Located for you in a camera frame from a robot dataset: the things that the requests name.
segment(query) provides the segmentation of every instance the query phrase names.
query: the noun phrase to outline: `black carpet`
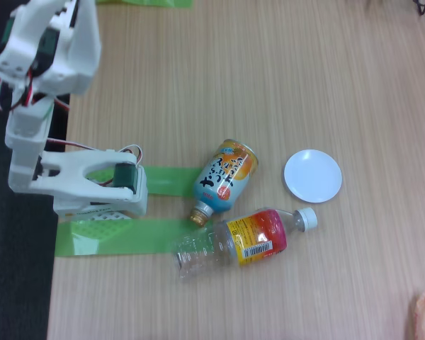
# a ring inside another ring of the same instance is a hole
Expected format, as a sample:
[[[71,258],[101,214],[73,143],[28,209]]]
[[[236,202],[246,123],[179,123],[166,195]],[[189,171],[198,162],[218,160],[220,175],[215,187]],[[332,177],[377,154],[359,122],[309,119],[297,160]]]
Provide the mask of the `black carpet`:
[[[0,1],[0,39],[10,12],[25,2]],[[51,197],[8,187],[7,117],[0,112],[0,339],[46,339],[57,216]],[[64,138],[66,126],[67,114],[57,111],[50,134]]]

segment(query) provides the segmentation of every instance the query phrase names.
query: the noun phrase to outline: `gold bottle cap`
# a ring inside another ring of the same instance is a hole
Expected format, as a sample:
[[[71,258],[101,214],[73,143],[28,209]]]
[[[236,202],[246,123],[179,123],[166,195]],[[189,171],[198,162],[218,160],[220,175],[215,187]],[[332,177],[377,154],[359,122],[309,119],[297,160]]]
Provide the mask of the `gold bottle cap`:
[[[196,223],[199,227],[204,227],[206,222],[209,220],[209,217],[202,211],[197,208],[192,209],[191,211],[191,221]]]

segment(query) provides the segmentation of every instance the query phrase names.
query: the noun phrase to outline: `can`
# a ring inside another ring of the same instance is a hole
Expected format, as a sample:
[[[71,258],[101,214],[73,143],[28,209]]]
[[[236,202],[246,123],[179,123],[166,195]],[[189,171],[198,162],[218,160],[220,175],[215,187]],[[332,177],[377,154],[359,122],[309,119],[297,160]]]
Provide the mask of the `can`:
[[[191,220],[203,227],[213,213],[231,209],[257,168],[258,158],[250,147],[225,140],[195,180],[197,203]]]

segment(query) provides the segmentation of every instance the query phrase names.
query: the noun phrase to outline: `barcode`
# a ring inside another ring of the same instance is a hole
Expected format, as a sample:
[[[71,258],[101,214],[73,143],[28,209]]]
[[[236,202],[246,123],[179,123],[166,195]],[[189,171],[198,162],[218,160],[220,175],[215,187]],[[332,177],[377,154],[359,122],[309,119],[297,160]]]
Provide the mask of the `barcode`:
[[[272,250],[272,241],[267,241],[257,244],[256,246],[251,246],[250,248],[242,249],[242,257],[246,259],[247,257],[257,255],[268,250]]]

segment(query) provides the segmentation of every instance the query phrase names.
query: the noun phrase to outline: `bottle cap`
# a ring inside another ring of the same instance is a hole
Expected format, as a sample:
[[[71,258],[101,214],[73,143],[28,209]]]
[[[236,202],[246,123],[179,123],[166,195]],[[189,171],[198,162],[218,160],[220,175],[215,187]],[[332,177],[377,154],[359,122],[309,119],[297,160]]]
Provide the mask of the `bottle cap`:
[[[199,227],[204,227],[213,213],[214,210],[209,205],[199,200],[197,204],[195,204],[195,207],[191,210],[190,219]]]
[[[315,214],[312,208],[299,209],[296,211],[302,217],[306,232],[318,226],[317,215]]]
[[[206,216],[203,212],[199,211],[197,208],[192,209],[191,216],[189,218],[199,227],[204,227],[206,222],[209,220],[209,217]]]

